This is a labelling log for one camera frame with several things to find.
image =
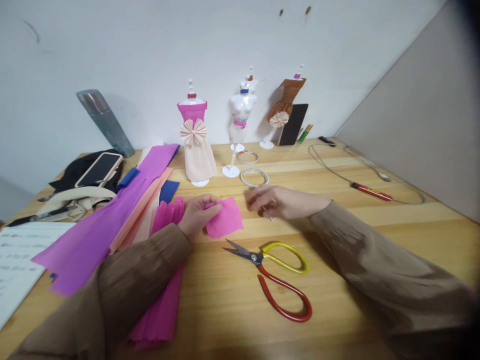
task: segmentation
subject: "hand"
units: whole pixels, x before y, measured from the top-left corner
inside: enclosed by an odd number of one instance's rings
[[[264,218],[305,218],[325,209],[332,202],[321,195],[269,185],[249,190],[245,196],[250,210],[260,211]]]
[[[222,204],[217,204],[204,210],[204,206],[210,203],[220,201],[212,194],[204,194],[193,197],[186,205],[185,214],[178,223],[180,231],[186,236],[188,241],[195,240],[211,218],[217,215],[222,209]]]

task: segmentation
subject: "purple crepe paper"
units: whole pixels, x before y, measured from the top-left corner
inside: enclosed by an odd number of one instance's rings
[[[110,252],[110,244],[152,181],[167,168],[178,144],[154,146],[140,164],[140,173],[106,206],[68,230],[32,261],[58,274],[53,292],[70,296],[92,276]]]

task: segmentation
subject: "white paper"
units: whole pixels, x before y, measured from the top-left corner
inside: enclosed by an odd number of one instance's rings
[[[0,232],[0,330],[45,271],[30,260],[74,225],[38,221]]]

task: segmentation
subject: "brown sleeve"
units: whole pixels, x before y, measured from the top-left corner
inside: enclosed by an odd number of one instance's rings
[[[399,357],[438,350],[435,339],[444,342],[445,334],[465,324],[473,299],[467,285],[449,272],[398,246],[335,202],[310,221],[340,274],[367,298]]]
[[[107,359],[187,257],[190,243],[170,224],[105,259],[87,285],[33,330],[9,359]]]

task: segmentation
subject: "red handle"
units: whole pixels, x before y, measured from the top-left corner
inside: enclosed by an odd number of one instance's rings
[[[273,308],[275,310],[277,310],[282,316],[286,317],[287,319],[295,321],[297,323],[304,323],[312,317],[312,305],[310,304],[310,301],[309,301],[308,297],[303,292],[298,290],[296,287],[290,285],[288,282],[280,280],[278,277],[275,277],[275,276],[271,275],[270,273],[268,273],[267,270],[264,269],[263,265],[260,265],[258,267],[258,269],[260,270],[260,272],[263,275],[265,275],[267,278],[269,278],[273,282],[276,282],[277,284],[280,284],[283,287],[285,287],[287,289],[290,289],[294,293],[296,293],[300,297],[300,299],[303,301],[303,305],[304,305],[304,307],[303,307],[304,310],[300,314],[290,312],[290,311],[287,311],[287,310],[281,308],[275,302],[275,300],[274,300],[272,294],[270,293],[270,290],[269,290],[269,288],[267,286],[267,283],[265,282],[265,279],[263,278],[263,276],[258,275],[258,280],[260,280],[261,288],[263,289],[263,292],[265,293],[265,296],[268,299],[268,302],[270,302],[270,304],[273,306]]]
[[[361,192],[364,192],[366,194],[373,195],[376,198],[385,200],[385,201],[391,201],[392,197],[390,195],[387,195],[383,192],[373,190],[372,188],[359,184],[358,182],[352,182],[350,186],[354,189],[360,190]]]

